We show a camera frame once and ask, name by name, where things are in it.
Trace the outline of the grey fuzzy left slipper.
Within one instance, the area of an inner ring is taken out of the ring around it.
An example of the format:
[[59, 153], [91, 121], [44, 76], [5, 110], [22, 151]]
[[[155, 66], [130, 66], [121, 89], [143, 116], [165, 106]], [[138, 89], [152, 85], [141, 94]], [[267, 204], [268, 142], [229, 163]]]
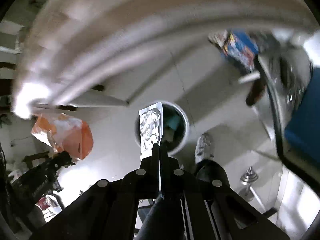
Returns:
[[214, 159], [214, 143], [209, 133], [203, 133], [197, 140], [195, 148], [195, 164], [203, 160]]

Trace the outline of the white round trash bin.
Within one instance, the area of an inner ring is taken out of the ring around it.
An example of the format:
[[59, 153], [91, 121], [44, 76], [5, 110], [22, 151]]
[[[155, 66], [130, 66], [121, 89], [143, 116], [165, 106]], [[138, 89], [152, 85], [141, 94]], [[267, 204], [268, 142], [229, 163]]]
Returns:
[[135, 123], [140, 158], [151, 156], [153, 144], [164, 145], [172, 157], [185, 146], [189, 126], [187, 115], [177, 104], [158, 101], [140, 109]]

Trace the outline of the black red slipper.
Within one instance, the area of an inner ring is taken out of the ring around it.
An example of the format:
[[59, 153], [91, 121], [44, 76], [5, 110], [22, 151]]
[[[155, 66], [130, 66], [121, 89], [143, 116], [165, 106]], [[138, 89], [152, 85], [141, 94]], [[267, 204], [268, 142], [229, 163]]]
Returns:
[[256, 104], [264, 95], [266, 83], [262, 79], [255, 80], [246, 97], [246, 105], [251, 107]]

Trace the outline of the chrome dumbbell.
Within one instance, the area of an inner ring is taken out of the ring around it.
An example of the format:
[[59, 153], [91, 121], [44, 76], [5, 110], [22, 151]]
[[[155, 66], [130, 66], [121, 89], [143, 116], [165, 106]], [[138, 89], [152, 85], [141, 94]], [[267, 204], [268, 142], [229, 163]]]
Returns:
[[254, 194], [251, 190], [253, 183], [258, 180], [259, 176], [257, 172], [250, 166], [246, 172], [241, 176], [240, 182], [243, 187], [239, 191], [239, 196], [243, 198], [246, 202], [251, 202], [254, 198]]

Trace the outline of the orange white plastic bag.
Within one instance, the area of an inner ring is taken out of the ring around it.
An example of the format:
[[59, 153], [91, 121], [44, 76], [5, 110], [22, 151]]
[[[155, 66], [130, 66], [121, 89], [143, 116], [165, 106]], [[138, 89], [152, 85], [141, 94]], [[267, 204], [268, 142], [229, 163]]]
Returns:
[[31, 134], [56, 153], [66, 151], [83, 160], [93, 148], [93, 136], [87, 122], [66, 114], [41, 114]]

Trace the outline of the blue snack carton box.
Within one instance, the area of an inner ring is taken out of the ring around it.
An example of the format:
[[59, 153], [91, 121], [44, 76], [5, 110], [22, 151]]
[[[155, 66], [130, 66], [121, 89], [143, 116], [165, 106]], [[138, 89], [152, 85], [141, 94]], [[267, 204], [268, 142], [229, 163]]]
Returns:
[[221, 50], [241, 74], [255, 71], [254, 58], [259, 53], [259, 48], [246, 32], [230, 31]]

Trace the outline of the white pipe rod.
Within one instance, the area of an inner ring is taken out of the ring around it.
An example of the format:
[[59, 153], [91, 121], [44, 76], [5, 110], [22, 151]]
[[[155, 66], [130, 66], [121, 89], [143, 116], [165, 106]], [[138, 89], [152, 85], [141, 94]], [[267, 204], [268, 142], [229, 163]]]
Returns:
[[260, 72], [255, 71], [249, 74], [246, 74], [238, 79], [238, 84], [244, 84], [260, 79]]

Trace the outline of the teal trash in bin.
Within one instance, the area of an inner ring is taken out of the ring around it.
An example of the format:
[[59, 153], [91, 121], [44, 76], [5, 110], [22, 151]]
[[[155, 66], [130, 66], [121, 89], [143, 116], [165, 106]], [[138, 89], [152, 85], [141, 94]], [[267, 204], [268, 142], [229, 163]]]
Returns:
[[172, 116], [165, 121], [165, 128], [176, 130], [180, 125], [180, 116]]

